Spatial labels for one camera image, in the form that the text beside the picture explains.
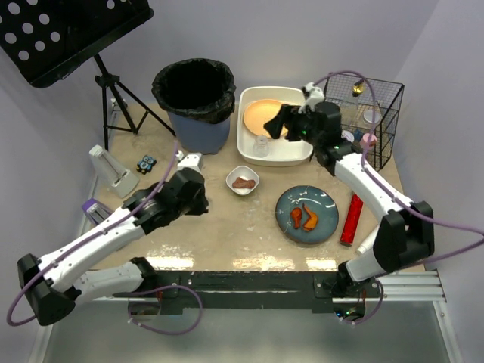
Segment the clear wine glass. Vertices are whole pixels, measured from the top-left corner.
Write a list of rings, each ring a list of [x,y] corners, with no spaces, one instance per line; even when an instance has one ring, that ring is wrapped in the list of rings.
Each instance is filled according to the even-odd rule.
[[[253,143],[253,154],[258,158],[265,158],[269,155],[268,138],[265,135],[257,135]]]

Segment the yellow plastic plate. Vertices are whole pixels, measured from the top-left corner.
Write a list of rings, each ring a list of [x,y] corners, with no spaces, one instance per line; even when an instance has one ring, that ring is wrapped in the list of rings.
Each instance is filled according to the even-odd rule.
[[[282,104],[282,102],[272,99],[254,101],[244,111],[244,125],[254,135],[264,135],[271,139],[270,134],[264,129],[264,125],[277,116]]]

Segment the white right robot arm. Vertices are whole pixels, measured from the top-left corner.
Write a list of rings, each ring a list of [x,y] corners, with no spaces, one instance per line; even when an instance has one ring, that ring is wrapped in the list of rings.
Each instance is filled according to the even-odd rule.
[[[318,163],[345,183],[379,219],[370,250],[339,267],[346,284],[365,281],[430,257],[435,251],[433,210],[426,202],[415,203],[398,191],[366,162],[361,147],[342,136],[339,107],[320,102],[304,113],[296,105],[282,104],[264,125],[271,138],[284,129],[289,142],[305,141],[313,147]]]

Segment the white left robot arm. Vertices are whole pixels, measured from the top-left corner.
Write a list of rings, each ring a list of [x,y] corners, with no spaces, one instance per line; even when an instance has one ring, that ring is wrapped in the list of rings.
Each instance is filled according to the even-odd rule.
[[[48,326],[98,297],[137,296],[159,287],[160,279],[145,258],[105,270],[95,271],[93,266],[183,215],[207,213],[208,205],[204,177],[183,168],[168,181],[136,191],[101,224],[65,247],[42,257],[26,254],[18,260],[17,270],[34,319]]]

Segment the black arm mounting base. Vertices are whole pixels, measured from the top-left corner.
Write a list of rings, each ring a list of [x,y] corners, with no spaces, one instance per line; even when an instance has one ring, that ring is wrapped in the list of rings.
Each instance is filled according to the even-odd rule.
[[[117,297],[145,298],[161,315],[180,315],[186,309],[277,309],[331,313],[336,304],[380,296],[372,278],[342,286],[335,271],[188,271],[156,270],[147,259],[131,259],[143,281],[136,294]]]

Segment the red label brown jar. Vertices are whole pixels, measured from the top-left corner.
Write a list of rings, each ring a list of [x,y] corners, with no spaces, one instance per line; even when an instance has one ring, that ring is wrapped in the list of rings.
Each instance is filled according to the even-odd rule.
[[[355,140],[355,136],[348,130],[343,130],[341,137],[346,139],[349,142],[353,142]]]

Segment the blue ceramic plate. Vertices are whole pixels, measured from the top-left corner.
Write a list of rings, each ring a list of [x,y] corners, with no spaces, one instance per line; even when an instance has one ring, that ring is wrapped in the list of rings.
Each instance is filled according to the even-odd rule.
[[[292,241],[316,245],[334,234],[339,211],[325,191],[310,185],[297,185],[278,198],[275,219],[282,233]]]

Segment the pink lid spice jar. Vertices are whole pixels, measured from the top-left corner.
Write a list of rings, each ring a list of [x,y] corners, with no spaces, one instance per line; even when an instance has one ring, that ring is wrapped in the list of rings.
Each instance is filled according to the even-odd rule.
[[[371,133],[364,133],[360,140],[360,146],[362,149],[373,150],[377,145],[378,138]]]

